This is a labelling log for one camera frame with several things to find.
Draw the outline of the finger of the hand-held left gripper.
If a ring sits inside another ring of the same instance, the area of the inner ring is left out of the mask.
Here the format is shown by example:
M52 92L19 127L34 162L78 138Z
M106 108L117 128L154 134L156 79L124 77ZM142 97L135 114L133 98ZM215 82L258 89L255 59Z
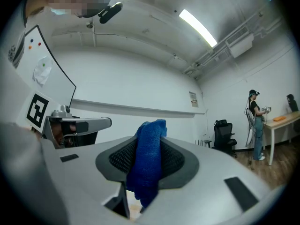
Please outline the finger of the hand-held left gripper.
M77 133L94 133L110 128L112 120L107 117L75 119Z

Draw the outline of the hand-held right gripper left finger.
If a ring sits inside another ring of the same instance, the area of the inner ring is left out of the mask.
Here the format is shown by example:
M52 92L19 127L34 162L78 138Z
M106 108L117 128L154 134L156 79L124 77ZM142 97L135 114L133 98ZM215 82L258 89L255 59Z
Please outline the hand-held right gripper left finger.
M102 164L106 174L96 166L97 156L109 149L119 150L135 140L133 136L68 149L55 149L50 140L42 139L41 146L47 169L65 205L69 225L130 225L129 216L122 216L105 205L117 197L126 179L108 180L118 169L109 160Z

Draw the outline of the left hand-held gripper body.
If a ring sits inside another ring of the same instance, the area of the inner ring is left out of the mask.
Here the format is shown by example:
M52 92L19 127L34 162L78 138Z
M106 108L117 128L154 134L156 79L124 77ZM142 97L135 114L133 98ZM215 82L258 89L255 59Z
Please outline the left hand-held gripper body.
M42 138L50 140L55 148L52 132L52 124L55 122L61 124L63 139L65 141L70 139L72 144L70 148L94 144L98 132L77 133L75 119L81 118L73 116L69 106L59 105L38 92L33 93L30 97L29 108L25 113L25 120L30 124L31 130Z

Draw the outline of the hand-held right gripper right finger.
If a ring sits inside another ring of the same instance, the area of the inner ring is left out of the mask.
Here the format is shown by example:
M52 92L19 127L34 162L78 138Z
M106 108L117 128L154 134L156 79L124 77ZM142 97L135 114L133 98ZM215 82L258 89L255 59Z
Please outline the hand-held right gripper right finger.
M185 141L162 138L195 155L199 169L181 188L162 189L140 216L142 225L255 225L276 204L285 186L269 185L233 157ZM243 211L225 180L237 177L258 202Z

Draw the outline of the person's left hand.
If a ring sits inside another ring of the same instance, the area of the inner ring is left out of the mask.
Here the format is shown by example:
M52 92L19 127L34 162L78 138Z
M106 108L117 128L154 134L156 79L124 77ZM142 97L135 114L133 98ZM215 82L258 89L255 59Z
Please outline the person's left hand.
M62 133L60 123L55 122L52 124L52 134L55 139L56 148L58 148L58 149L62 149L62 148L66 148L66 147L68 148L72 145L70 139L68 139L67 141L65 141L63 139L63 133Z

